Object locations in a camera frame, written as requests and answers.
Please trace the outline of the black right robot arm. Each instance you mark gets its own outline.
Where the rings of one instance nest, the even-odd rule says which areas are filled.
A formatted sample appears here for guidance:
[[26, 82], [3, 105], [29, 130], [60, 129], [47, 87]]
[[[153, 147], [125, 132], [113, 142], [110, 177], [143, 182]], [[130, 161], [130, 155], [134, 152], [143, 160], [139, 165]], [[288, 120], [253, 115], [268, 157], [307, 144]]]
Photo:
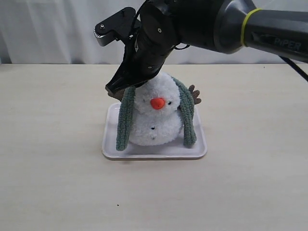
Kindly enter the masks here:
[[141, 26], [106, 84], [109, 93], [154, 78], [178, 45], [232, 54], [251, 47], [301, 62], [308, 60], [308, 14], [257, 8], [250, 0], [147, 0]]

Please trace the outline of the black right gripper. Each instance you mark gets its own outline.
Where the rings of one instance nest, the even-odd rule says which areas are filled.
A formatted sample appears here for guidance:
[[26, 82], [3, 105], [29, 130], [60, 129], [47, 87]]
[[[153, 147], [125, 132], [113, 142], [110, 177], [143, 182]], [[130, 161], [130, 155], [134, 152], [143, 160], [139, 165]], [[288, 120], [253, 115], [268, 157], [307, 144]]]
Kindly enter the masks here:
[[111, 80], [105, 85], [108, 93], [141, 86], [155, 77], [166, 58], [179, 44], [171, 1], [150, 0], [140, 8], [141, 27], [128, 46], [128, 55]]

